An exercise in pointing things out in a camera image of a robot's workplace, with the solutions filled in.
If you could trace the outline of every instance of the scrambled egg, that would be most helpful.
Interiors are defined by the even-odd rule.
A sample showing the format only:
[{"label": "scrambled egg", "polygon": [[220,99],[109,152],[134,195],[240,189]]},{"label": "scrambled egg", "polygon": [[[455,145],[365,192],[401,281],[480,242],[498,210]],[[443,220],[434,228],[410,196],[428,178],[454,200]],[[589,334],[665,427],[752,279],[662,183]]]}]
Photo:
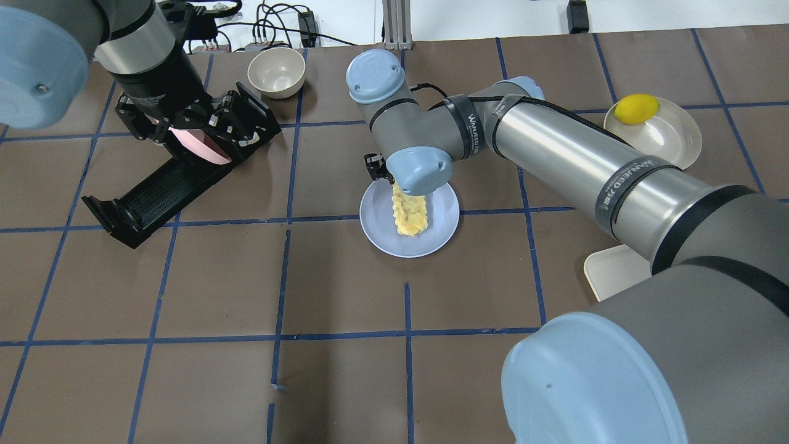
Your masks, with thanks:
[{"label": "scrambled egg", "polygon": [[409,196],[395,183],[392,186],[392,209],[397,233],[415,236],[427,229],[428,205],[424,196]]}]

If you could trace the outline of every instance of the pink object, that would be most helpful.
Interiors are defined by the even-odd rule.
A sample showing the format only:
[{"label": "pink object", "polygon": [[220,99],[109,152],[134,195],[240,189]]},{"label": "pink object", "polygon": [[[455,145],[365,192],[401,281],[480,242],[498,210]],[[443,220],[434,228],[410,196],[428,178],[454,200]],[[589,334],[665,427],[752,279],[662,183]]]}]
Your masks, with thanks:
[{"label": "pink object", "polygon": [[202,130],[176,130],[170,128],[184,148],[212,164],[230,163],[230,157]]}]

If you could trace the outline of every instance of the yellow lemon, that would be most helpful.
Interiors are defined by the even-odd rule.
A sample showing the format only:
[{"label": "yellow lemon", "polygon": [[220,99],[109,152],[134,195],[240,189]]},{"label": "yellow lemon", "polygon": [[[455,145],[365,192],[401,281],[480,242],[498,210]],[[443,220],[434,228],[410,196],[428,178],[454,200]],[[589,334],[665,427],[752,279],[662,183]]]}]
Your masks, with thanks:
[{"label": "yellow lemon", "polygon": [[659,107],[660,104],[654,96],[649,94],[630,94],[617,103],[614,115],[622,123],[635,125],[652,118]]}]

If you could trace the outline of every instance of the yellow food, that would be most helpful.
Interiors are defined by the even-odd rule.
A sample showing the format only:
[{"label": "yellow food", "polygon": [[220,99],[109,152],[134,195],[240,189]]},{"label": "yellow food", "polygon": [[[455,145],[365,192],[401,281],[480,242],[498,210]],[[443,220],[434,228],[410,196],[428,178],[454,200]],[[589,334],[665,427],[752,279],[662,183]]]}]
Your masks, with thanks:
[{"label": "yellow food", "polygon": [[427,229],[428,204],[424,196],[409,196],[395,183],[392,186],[392,210],[397,233],[415,236]]},{"label": "yellow food", "polygon": [[649,94],[630,94],[620,100],[614,110],[614,115],[626,125],[635,125],[646,122],[657,113],[660,103]]}]

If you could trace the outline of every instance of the light blue joint cap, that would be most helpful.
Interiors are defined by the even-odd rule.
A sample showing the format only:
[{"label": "light blue joint cap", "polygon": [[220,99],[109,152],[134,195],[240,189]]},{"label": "light blue joint cap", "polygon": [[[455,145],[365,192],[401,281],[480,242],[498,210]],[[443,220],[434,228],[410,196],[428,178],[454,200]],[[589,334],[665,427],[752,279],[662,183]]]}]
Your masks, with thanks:
[{"label": "light blue joint cap", "polygon": [[387,170],[403,193],[425,196],[452,178],[452,158],[432,146],[412,146],[394,152],[387,159]]},{"label": "light blue joint cap", "polygon": [[388,99],[404,81],[406,72],[400,61],[383,49],[371,49],[357,55],[346,71],[351,98],[364,105]]},{"label": "light blue joint cap", "polygon": [[687,444],[674,395],[622,327],[569,313],[517,343],[501,374],[517,444]]},{"label": "light blue joint cap", "polygon": [[517,76],[515,78],[497,81],[496,84],[498,85],[499,83],[503,82],[514,83],[517,86],[523,88],[529,94],[529,96],[533,97],[534,99],[545,100],[545,94],[543,94],[542,88],[537,86],[537,82],[535,82],[531,77]]},{"label": "light blue joint cap", "polygon": [[0,122],[21,129],[60,120],[88,80],[88,57],[55,23],[0,6]]}]

